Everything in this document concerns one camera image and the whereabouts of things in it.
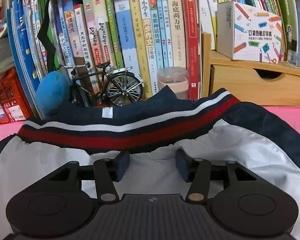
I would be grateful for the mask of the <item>pocket label printer box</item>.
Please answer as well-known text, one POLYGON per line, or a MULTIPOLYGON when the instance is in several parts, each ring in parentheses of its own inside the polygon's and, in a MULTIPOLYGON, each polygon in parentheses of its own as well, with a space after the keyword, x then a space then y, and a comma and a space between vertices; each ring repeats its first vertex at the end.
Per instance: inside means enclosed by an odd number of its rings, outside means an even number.
POLYGON ((279 15, 239 2, 217 5, 217 52, 232 60, 277 64, 282 34, 279 15))

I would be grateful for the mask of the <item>miniature bicycle model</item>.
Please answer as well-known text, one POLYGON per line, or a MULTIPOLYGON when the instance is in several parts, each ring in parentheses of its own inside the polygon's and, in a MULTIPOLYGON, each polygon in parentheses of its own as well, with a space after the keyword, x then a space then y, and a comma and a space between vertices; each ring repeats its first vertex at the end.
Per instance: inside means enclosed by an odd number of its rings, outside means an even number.
POLYGON ((109 71, 110 62, 105 62, 98 65, 100 70, 85 76, 78 76, 77 71, 80 68, 89 69, 91 67, 89 62, 60 67, 71 70, 70 101, 78 106, 84 105, 84 95, 94 99, 98 106, 108 103, 117 107, 139 102, 143 98, 144 81, 139 74, 132 72, 132 66, 109 71), (78 83, 90 77, 97 79, 98 92, 91 92, 78 83))

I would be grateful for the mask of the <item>wooden drawer organizer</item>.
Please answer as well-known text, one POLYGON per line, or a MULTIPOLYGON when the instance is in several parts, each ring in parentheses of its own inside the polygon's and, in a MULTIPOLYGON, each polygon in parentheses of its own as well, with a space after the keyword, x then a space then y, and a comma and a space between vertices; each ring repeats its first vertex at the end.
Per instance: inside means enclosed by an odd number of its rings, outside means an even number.
POLYGON ((211 49, 211 35, 201 33, 202 77, 199 95, 225 88, 241 101, 262 106, 300 106, 300 70, 278 64, 235 61, 211 49))

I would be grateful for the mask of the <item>blue plush ball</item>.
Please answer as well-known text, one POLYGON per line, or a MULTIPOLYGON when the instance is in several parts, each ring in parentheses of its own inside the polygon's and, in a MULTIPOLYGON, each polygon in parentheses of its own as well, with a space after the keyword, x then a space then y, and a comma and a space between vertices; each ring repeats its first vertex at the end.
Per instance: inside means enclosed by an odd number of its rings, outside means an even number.
POLYGON ((53 71, 40 82, 36 92, 36 105, 39 110, 49 116, 70 98, 70 80, 61 72, 53 71))

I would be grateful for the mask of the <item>row of books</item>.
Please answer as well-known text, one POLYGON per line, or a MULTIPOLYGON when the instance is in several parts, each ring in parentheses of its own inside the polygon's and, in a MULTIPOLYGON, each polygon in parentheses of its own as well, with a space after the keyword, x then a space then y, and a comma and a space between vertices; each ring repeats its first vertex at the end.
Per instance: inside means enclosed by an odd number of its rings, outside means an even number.
POLYGON ((50 72, 89 62, 78 76, 132 66, 144 81, 143 99, 157 94, 157 70, 183 67, 189 98, 197 100, 202 77, 201 33, 217 52, 217 5, 239 2, 279 15, 284 58, 300 70, 300 0, 10 0, 8 35, 21 86, 30 106, 50 72))

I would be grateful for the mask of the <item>clear plastic jar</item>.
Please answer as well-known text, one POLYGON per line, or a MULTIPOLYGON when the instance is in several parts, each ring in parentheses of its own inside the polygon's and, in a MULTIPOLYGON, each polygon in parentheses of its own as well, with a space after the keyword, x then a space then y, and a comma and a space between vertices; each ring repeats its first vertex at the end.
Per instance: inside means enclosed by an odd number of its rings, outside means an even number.
POLYGON ((165 67, 157 70, 158 88, 168 86, 178 99, 189 98, 189 73, 183 67, 165 67))

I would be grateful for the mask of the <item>navy and white jacket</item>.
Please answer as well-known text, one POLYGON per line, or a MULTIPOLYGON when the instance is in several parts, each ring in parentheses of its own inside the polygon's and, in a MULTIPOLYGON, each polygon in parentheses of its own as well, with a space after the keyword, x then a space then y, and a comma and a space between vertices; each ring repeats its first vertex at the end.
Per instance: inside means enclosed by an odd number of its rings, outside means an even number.
POLYGON ((27 119, 0 142, 0 239, 12 229, 8 201, 69 161, 91 165, 131 153, 116 185, 119 194, 187 193, 174 162, 178 148, 193 158, 233 160, 290 194, 299 206, 292 235, 300 239, 300 134, 262 106, 241 102, 226 89, 197 101, 169 88, 147 101, 115 108, 64 102, 57 113, 27 119))

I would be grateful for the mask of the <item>red plastic crate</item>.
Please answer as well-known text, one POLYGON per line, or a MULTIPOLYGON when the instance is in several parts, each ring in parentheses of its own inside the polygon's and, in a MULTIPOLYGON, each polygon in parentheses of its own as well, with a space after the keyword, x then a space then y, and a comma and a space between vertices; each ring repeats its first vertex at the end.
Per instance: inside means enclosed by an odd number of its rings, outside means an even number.
POLYGON ((24 121, 33 116, 16 69, 0 74, 0 124, 24 121))

